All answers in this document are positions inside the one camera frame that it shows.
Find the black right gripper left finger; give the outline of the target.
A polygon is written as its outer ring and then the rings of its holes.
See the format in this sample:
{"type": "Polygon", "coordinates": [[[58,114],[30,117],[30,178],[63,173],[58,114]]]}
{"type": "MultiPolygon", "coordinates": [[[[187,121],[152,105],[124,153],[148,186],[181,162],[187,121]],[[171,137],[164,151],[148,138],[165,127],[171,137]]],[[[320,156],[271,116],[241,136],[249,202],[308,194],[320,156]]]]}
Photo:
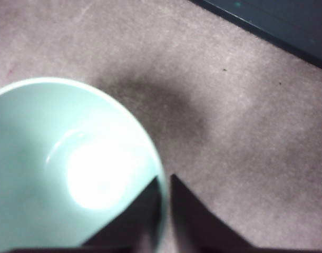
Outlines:
{"type": "Polygon", "coordinates": [[[85,249],[137,249],[147,235],[149,249],[159,241],[161,189],[154,177],[116,218],[83,243],[85,249]]]}

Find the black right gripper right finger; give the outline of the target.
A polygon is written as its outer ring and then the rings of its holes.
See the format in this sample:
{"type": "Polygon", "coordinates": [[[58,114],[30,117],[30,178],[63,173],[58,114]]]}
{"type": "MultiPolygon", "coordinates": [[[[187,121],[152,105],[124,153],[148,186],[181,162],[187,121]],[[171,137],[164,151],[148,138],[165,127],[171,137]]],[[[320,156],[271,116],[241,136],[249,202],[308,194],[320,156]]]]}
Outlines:
{"type": "Polygon", "coordinates": [[[176,175],[171,175],[172,223],[179,249],[254,249],[215,216],[176,175]]]}

